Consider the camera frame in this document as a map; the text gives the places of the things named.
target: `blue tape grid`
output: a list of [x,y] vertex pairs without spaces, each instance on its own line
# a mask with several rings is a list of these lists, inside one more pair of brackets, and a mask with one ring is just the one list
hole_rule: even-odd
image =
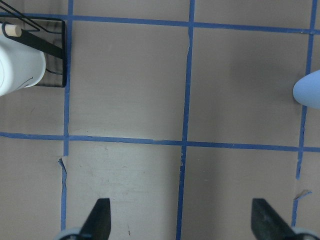
[[[229,148],[229,149],[255,149],[255,150],[270,150],[270,151],[289,151],[298,153],[298,162],[296,168],[296,179],[300,178],[301,164],[303,162],[303,152],[317,152],[320,153],[320,147],[305,147],[304,146],[304,132],[307,115],[307,107],[302,106],[301,124],[299,145],[297,146],[281,146],[281,145],[263,145],[263,144],[241,144],[241,143],[221,143],[221,142],[199,142],[188,141],[188,121],[189,121],[189,104],[190,104],[190,87],[191,87],[191,69],[192,69],[192,50],[193,50],[193,31],[194,28],[207,29],[230,29],[241,31],[262,31],[272,33],[301,33],[308,34],[308,50],[307,50],[307,64],[305,74],[311,71],[312,51],[314,35],[320,35],[320,30],[315,29],[317,0],[312,1],[310,28],[285,28],[285,27],[268,27],[268,26],[254,26],[254,25],[236,25],[236,24],[220,24],[220,23],[206,23],[194,22],[195,16],[195,0],[190,0],[189,21],[171,21],[171,20],[154,20],[154,19],[137,19],[137,18],[119,18],[119,17],[100,17],[100,16],[82,16],[73,15],[74,1],[68,0],[68,14],[37,14],[29,13],[29,16],[59,18],[67,20],[67,84],[64,92],[64,129],[63,135],[41,135],[41,134],[23,134],[23,133],[9,133],[0,132],[0,137],[7,137],[13,139],[29,139],[29,140],[56,140],[63,141],[63,155],[69,154],[69,141],[94,141],[94,142],[114,142],[114,143],[129,143],[129,144],[152,144],[152,145],[171,145],[181,146],[181,167],[180,167],[180,182],[178,195],[178,212],[177,212],[177,226],[176,226],[176,240],[181,239],[182,230],[182,210],[183,210],[183,195],[184,195],[184,179],[186,166],[187,147],[203,147],[203,148]],[[126,23],[126,24],[143,24],[143,25],[160,25],[160,26],[176,26],[188,27],[189,33],[189,51],[187,55],[186,66],[186,83],[185,83],[185,102],[184,102],[184,116],[183,116],[183,130],[182,141],[175,140],[152,140],[142,138],[124,138],[124,137],[100,137],[100,136],[85,136],[85,135],[69,135],[69,107],[70,107],[70,72],[71,72],[71,43],[72,43],[72,26],[73,21],[87,21],[87,22],[106,22],[106,23]],[[61,195],[61,229],[66,227],[66,206],[67,206],[67,189],[65,183],[67,179],[66,169],[62,167],[62,195]],[[292,224],[296,222],[297,209],[300,198],[293,202],[292,209]]]

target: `white cylinder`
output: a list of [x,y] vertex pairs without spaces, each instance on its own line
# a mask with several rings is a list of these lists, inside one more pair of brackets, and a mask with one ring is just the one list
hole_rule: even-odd
[[0,96],[36,85],[45,71],[42,51],[0,35]]

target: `black wire rack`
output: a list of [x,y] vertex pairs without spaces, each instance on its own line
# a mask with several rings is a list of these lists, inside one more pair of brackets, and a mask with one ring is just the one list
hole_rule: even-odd
[[[0,0],[3,35],[45,53],[46,73],[37,86],[64,88],[67,84],[67,28],[59,18],[25,15]],[[8,35],[7,25],[21,28],[21,36]]]

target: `light blue rounded object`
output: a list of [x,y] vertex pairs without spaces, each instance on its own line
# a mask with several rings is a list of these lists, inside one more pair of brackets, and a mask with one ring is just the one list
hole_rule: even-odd
[[320,109],[320,70],[297,81],[293,87],[293,97],[302,105]]

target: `blue plastic object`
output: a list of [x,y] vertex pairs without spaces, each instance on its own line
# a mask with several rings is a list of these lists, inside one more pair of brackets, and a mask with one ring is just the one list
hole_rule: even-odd
[[320,109],[320,70],[297,81],[293,87],[293,97],[302,105]]

